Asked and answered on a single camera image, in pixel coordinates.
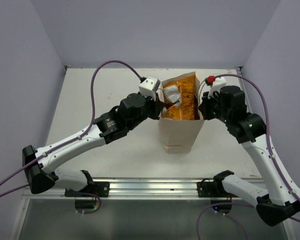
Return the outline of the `orange snack bag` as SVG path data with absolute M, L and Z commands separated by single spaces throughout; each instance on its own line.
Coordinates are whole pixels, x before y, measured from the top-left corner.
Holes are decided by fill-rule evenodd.
M 173 80 L 163 87 L 165 107 L 162 117 L 174 121 L 194 121 L 195 114 L 195 75 Z

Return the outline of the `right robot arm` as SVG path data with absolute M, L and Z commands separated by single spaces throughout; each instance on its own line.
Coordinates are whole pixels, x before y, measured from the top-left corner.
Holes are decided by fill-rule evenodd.
M 267 145 L 266 124 L 259 115 L 248 112 L 245 93 L 233 85 L 213 93 L 204 92 L 198 110 L 204 120 L 217 119 L 225 124 L 253 160 L 266 186 L 257 187 L 225 170 L 215 175 L 212 182 L 202 182 L 201 188 L 212 195 L 241 198 L 256 208 L 259 217 L 271 227 L 300 212 L 300 188 L 281 160 L 271 159 L 276 151 Z

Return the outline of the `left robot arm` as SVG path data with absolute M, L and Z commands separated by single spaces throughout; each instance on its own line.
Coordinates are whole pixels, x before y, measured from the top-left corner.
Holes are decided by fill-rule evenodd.
M 94 148 L 125 137 L 129 131 L 150 118 L 159 120 L 163 102 L 140 93 L 131 93 L 109 112 L 94 119 L 80 132 L 49 146 L 22 150 L 22 165 L 32 194 L 64 188 L 82 196 L 95 195 L 97 185 L 87 170 L 61 169 L 67 161 Z

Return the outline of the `beige paper bag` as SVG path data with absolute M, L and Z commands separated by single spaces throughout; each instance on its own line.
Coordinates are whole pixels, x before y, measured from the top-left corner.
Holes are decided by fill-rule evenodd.
M 181 78 L 186 78 L 191 75 L 195 75 L 195 120 L 171 120 L 162 117 L 163 111 L 160 114 L 158 122 L 159 139 L 167 153 L 189 153 L 204 125 L 203 117 L 198 111 L 200 81 L 197 78 L 197 73 L 195 71 L 163 81 L 158 90 L 159 99 L 164 103 L 165 107 L 163 87 L 172 81 L 180 80 Z

